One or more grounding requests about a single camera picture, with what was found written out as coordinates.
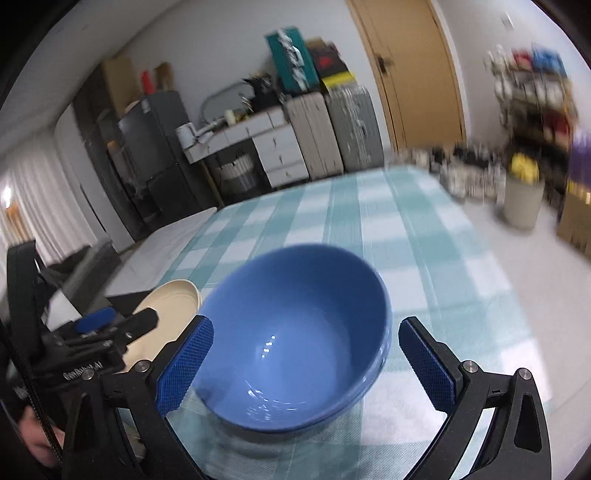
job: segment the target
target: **metal screw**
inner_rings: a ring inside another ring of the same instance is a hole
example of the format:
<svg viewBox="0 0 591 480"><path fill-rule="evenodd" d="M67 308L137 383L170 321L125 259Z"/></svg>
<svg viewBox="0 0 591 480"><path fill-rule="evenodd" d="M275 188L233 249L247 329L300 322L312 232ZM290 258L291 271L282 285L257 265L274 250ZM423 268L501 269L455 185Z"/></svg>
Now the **metal screw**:
<svg viewBox="0 0 591 480"><path fill-rule="evenodd" d="M464 363L462 363L462 366L464 367L464 370L466 372L469 372L471 374L478 372L478 365L476 364L476 362L473 362L472 360L466 360Z"/></svg>
<svg viewBox="0 0 591 480"><path fill-rule="evenodd" d="M531 378L531 372L526 368L519 369L519 376L523 378L523 380L529 380Z"/></svg>
<svg viewBox="0 0 591 480"><path fill-rule="evenodd" d="M90 380L95 376L95 371L91 368L87 368L82 372L82 380Z"/></svg>
<svg viewBox="0 0 591 480"><path fill-rule="evenodd" d="M150 368L150 360L140 360L135 364L134 368L136 372L143 373Z"/></svg>

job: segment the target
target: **floor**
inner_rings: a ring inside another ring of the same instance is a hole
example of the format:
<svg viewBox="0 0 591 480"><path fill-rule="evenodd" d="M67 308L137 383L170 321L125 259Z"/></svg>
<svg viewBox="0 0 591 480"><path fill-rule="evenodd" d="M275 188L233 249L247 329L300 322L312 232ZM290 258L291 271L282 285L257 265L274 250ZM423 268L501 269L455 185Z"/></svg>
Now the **floor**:
<svg viewBox="0 0 591 480"><path fill-rule="evenodd" d="M564 479L591 439L591 262L556 235L556 211L542 205L530 233L507 226L496 206L464 211L514 286L543 352L553 392L547 416L553 478Z"/></svg>

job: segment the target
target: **human hand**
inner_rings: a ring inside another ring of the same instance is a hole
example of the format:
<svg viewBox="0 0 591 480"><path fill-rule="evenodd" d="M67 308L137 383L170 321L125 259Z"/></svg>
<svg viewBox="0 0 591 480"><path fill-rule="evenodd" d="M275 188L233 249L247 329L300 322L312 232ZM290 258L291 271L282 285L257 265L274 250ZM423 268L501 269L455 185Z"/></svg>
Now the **human hand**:
<svg viewBox="0 0 591 480"><path fill-rule="evenodd" d="M35 411L28 406L22 414L21 420L18 422L18 431L21 434L22 441L29 449L29 452L42 465L52 468L57 465L57 458L51 449L49 440L45 436L45 432L41 427L41 423L35 416ZM57 441L60 445L64 445L64 432L57 427L53 427L56 434Z"/></svg>

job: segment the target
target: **beige plate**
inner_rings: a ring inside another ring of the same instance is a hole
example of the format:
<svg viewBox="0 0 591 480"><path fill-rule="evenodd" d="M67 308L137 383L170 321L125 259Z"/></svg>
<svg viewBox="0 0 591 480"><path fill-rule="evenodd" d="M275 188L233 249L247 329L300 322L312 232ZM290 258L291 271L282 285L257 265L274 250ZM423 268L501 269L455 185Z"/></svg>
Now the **beige plate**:
<svg viewBox="0 0 591 480"><path fill-rule="evenodd" d="M139 360L154 360L162 347L176 340L193 320L201 302L199 290L189 280L172 280L150 293L134 313L148 307L156 310L158 326L127 346L128 351L123 356L125 370Z"/></svg>

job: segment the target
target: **white wall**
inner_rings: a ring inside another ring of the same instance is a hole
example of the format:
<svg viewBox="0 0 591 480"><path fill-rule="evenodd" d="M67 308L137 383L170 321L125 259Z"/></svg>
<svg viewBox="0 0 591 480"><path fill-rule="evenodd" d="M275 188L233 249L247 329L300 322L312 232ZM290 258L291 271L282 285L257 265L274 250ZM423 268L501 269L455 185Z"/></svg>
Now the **white wall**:
<svg viewBox="0 0 591 480"><path fill-rule="evenodd" d="M140 32L123 50L138 75L163 61L191 121L212 93L272 68L264 35L295 25L304 38L333 41L359 84L368 88L384 148L390 148L378 88L345 0L185 0Z"/></svg>
<svg viewBox="0 0 591 480"><path fill-rule="evenodd" d="M566 34L531 0L438 0L457 50L474 138L502 145L506 134L499 122L493 77L485 70L488 50L500 44L505 51L529 48L532 42L557 50L573 81L580 126L591 131L591 70ZM514 30L507 30L507 13Z"/></svg>
<svg viewBox="0 0 591 480"><path fill-rule="evenodd" d="M133 245L134 240L113 208L86 152L72 105L57 121L54 142L74 196L95 235L100 238L106 231L118 252ZM104 228L97 226L99 221Z"/></svg>

